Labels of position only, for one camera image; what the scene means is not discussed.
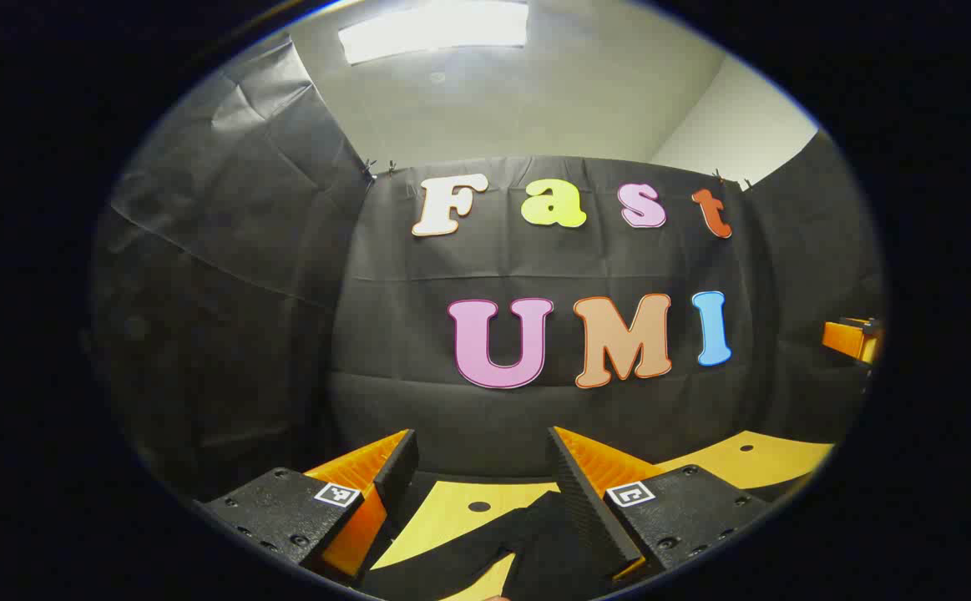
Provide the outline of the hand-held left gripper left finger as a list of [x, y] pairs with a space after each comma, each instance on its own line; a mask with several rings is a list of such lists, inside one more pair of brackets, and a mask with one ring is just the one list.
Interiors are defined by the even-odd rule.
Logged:
[[271, 469], [200, 506], [287, 562], [356, 579], [418, 463], [416, 433], [404, 429], [306, 472]]

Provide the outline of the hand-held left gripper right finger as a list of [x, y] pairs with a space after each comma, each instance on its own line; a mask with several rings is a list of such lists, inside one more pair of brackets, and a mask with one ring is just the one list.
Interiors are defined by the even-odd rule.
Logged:
[[549, 461], [589, 563], [610, 584], [694, 562], [769, 510], [698, 464], [662, 469], [564, 427], [549, 429]]

